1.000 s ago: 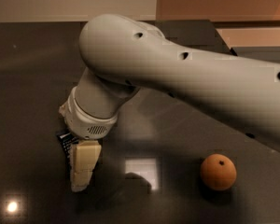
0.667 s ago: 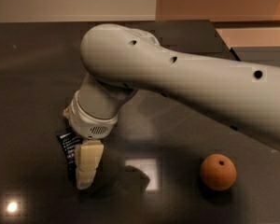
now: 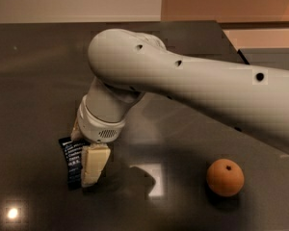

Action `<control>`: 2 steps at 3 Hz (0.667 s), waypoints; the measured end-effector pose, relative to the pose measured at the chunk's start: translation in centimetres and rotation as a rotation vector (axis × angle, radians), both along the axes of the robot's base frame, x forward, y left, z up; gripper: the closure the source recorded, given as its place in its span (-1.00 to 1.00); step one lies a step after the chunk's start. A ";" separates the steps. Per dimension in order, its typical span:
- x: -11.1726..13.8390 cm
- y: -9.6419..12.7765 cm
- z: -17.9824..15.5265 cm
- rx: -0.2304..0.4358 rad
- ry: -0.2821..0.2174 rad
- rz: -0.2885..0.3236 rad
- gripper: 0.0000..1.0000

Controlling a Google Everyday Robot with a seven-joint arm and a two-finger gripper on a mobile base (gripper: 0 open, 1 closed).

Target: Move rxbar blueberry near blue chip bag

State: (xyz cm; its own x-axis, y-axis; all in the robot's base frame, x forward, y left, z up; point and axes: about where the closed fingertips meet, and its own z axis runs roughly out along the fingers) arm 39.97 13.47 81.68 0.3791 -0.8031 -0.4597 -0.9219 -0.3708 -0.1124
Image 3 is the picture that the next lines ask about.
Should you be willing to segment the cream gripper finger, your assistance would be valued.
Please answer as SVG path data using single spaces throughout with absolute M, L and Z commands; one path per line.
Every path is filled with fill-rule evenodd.
M 91 143 L 82 148 L 81 154 L 81 186 L 93 186 L 99 179 L 111 154 L 106 143 Z
M 70 138 L 72 141 L 80 141 L 82 139 L 82 134 L 79 128 L 78 124 L 78 118 L 75 118 L 71 133 L 70 133 Z

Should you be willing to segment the white-grey gripper body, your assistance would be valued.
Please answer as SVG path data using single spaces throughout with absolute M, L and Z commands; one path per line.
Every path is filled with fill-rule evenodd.
M 87 107 L 87 96 L 82 98 L 77 111 L 77 121 L 82 136 L 87 141 L 97 143 L 115 141 L 125 125 L 125 119 L 119 122 L 108 122 L 95 117 Z

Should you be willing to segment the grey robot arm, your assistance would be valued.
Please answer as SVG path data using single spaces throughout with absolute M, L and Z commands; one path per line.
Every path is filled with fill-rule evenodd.
M 289 154 L 289 70 L 172 53 L 157 37 L 98 33 L 88 49 L 94 75 L 71 136 L 114 141 L 147 92 L 164 95 Z

